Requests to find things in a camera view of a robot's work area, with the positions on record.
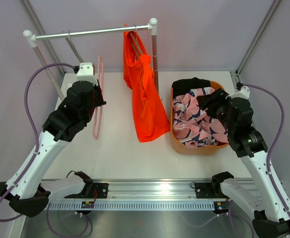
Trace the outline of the pink patterned shorts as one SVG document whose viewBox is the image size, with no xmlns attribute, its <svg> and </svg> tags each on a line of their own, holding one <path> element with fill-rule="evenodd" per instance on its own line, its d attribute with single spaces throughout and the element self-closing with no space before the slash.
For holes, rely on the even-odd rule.
<svg viewBox="0 0 290 238">
<path fill-rule="evenodd" d="M 198 96 L 215 92 L 212 87 L 191 89 L 173 99 L 173 133 L 177 141 L 189 149 L 228 143 L 228 133 L 219 122 L 206 114 Z"/>
</svg>

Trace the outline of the black shorts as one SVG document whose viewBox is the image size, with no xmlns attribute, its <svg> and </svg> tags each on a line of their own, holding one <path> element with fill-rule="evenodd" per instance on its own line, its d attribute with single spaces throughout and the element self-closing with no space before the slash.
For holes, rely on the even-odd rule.
<svg viewBox="0 0 290 238">
<path fill-rule="evenodd" d="M 205 79 L 199 79 L 197 77 L 191 79 L 180 79 L 172 83 L 173 97 L 185 95 L 191 89 L 198 89 L 204 87 L 210 87 L 211 82 Z"/>
</svg>

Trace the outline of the pink clothes hanger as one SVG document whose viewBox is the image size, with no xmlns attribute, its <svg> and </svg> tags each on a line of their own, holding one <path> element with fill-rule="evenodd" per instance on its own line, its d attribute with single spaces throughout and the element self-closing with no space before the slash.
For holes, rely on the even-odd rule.
<svg viewBox="0 0 290 238">
<path fill-rule="evenodd" d="M 98 56 L 98 80 L 100 86 L 100 93 L 97 97 L 97 107 L 94 110 L 94 123 L 93 123 L 93 137 L 98 140 L 101 129 L 101 121 L 103 115 L 103 103 L 101 96 L 104 89 L 104 61 L 101 56 Z"/>
</svg>

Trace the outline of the grey clothes hanger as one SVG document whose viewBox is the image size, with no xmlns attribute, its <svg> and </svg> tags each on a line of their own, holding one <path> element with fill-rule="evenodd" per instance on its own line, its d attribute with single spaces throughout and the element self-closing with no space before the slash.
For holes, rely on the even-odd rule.
<svg viewBox="0 0 290 238">
<path fill-rule="evenodd" d="M 70 36 L 70 32 L 68 31 L 67 33 L 67 37 L 65 38 L 67 44 L 69 45 L 69 47 L 71 48 L 72 52 L 74 53 L 74 55 L 76 56 L 76 58 L 78 59 L 78 61 L 80 63 L 84 62 L 84 59 L 82 58 L 82 56 L 79 54 L 79 52 L 77 51 L 74 43 L 72 42 L 71 36 Z"/>
</svg>

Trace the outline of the orange shorts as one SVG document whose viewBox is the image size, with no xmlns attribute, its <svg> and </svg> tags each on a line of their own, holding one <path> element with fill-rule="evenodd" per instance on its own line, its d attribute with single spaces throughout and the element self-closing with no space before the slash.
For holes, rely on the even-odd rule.
<svg viewBox="0 0 290 238">
<path fill-rule="evenodd" d="M 151 56 L 138 36 L 143 55 L 137 58 L 130 34 L 123 33 L 123 79 L 132 90 L 132 113 L 139 142 L 150 142 L 169 132 L 170 122 L 154 84 Z"/>
</svg>

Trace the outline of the brown clothes hanger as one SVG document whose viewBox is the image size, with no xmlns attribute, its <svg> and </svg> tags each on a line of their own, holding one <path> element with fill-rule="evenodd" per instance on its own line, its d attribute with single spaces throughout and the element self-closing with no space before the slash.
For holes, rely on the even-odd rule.
<svg viewBox="0 0 290 238">
<path fill-rule="evenodd" d="M 139 58 L 140 56 L 143 55 L 143 52 L 142 52 L 142 50 L 141 50 L 141 48 L 139 46 L 139 43 L 138 43 L 138 34 L 137 34 L 137 27 L 136 27 L 136 25 L 134 25 L 134 28 L 135 28 L 135 34 L 136 34 L 136 36 L 134 36 L 133 33 L 131 33 L 130 36 L 131 36 L 131 38 L 133 40 L 133 49 L 134 49 L 134 51 L 135 51 L 135 53 L 137 55 L 137 58 Z"/>
</svg>

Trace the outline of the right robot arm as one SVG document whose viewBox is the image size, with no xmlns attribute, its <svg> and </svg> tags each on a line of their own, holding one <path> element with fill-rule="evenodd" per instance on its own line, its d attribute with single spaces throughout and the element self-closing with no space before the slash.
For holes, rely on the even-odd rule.
<svg viewBox="0 0 290 238">
<path fill-rule="evenodd" d="M 229 197 L 250 218 L 260 238 L 282 238 L 290 235 L 290 199 L 272 165 L 270 148 L 252 126 L 253 109 L 248 100 L 249 88 L 228 94 L 218 89 L 198 96 L 199 107 L 218 119 L 228 132 L 229 146 L 241 159 L 259 193 L 259 198 L 244 189 L 228 172 L 212 177 L 211 192 Z"/>
</svg>

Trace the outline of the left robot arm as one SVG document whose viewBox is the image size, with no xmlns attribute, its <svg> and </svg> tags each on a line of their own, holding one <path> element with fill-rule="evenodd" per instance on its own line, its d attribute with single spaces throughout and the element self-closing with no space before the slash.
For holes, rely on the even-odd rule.
<svg viewBox="0 0 290 238">
<path fill-rule="evenodd" d="M 82 171 L 47 184 L 41 180 L 59 153 L 86 128 L 94 110 L 104 104 L 98 81 L 79 80 L 68 88 L 66 98 L 45 121 L 34 151 L 11 179 L 0 182 L 0 198 L 8 200 L 18 215 L 32 218 L 54 200 L 92 194 L 93 180 Z"/>
</svg>

